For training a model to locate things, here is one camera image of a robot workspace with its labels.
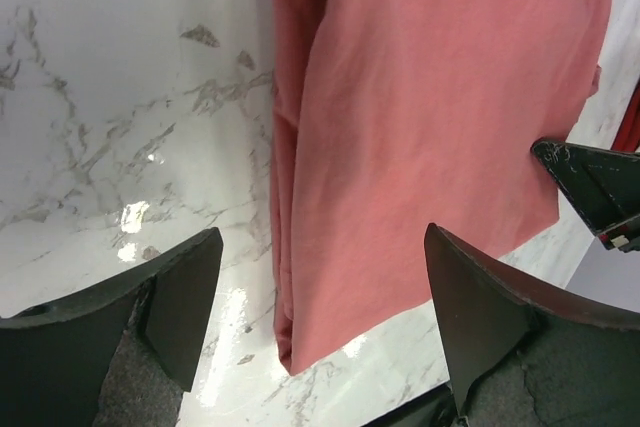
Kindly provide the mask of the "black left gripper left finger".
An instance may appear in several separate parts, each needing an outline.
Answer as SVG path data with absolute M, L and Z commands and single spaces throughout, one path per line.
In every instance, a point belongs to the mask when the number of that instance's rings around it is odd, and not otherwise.
M 194 383 L 223 240 L 169 251 L 1 321 L 4 426 L 174 426 Z

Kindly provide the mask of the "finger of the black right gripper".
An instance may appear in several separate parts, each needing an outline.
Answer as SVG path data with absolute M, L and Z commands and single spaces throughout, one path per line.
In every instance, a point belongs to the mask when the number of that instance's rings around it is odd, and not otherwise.
M 639 155 L 540 139 L 531 153 L 608 250 L 639 249 Z

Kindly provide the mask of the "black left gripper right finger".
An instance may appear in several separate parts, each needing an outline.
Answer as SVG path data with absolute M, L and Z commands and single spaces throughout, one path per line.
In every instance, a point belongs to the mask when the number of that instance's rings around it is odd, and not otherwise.
M 542 281 L 436 224 L 424 249 L 450 388 L 468 425 L 638 425 L 637 313 Z

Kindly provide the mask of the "red t-shirt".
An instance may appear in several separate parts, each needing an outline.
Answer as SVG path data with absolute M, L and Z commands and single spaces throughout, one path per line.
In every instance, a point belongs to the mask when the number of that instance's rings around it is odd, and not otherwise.
M 640 82 L 637 83 L 611 149 L 636 152 L 640 145 Z

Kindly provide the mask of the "salmon pink t-shirt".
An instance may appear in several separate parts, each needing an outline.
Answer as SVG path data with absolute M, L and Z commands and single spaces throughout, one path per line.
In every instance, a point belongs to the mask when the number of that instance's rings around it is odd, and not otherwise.
M 598 89 L 612 0 L 273 0 L 271 227 L 292 375 L 428 301 L 439 224 L 499 257 L 553 225 L 531 158 Z

